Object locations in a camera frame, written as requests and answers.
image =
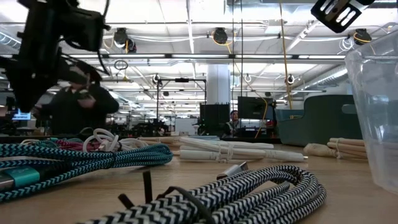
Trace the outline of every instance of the braided cable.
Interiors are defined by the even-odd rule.
[[[264,182],[275,187],[251,193]],[[279,165],[249,170],[189,191],[211,212],[214,223],[294,223],[320,207],[326,191],[317,178],[298,167]],[[85,224],[206,223],[182,195],[158,198],[145,205],[107,215]]]
[[[55,147],[29,146],[20,144],[0,144],[0,157],[28,156],[42,159],[21,159],[0,161],[0,169],[26,165],[70,164],[71,169],[63,174],[19,189],[0,192],[0,202],[29,196],[51,185],[99,169],[156,166],[170,162],[173,154],[165,144],[142,147],[123,152],[78,152]]]

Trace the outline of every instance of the black and white braided cable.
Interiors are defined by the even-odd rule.
[[[267,181],[277,185],[251,193]],[[288,165],[240,172],[189,193],[211,213],[214,223],[295,223],[326,199],[326,190],[313,174]],[[206,223],[206,220],[191,200],[174,195],[86,222],[102,223]]]

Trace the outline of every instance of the chair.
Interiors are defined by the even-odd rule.
[[[312,96],[304,102],[302,118],[278,121],[282,144],[326,144],[330,138],[362,139],[358,115],[346,111],[354,105],[352,95]]]

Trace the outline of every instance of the desk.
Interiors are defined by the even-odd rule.
[[[299,148],[276,146],[300,151]],[[263,160],[250,162],[250,169],[276,164]],[[308,163],[291,163],[313,172],[327,192],[325,204],[301,223],[397,223],[398,195],[372,182],[366,161],[337,161],[310,157]],[[154,167],[154,196],[168,186],[192,189],[215,180],[231,164],[184,162],[179,158],[165,166]],[[99,170],[74,178],[29,198],[0,205],[1,223],[75,223],[123,210],[117,199],[125,193],[136,205],[144,203],[142,170],[119,168]]]

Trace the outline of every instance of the black jacket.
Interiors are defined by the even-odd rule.
[[[42,105],[40,115],[52,116],[52,134],[78,134],[83,128],[103,128],[108,113],[115,113],[119,103],[99,85],[90,85],[88,93],[96,100],[92,109],[82,108],[81,94],[71,89],[61,89],[47,105]]]

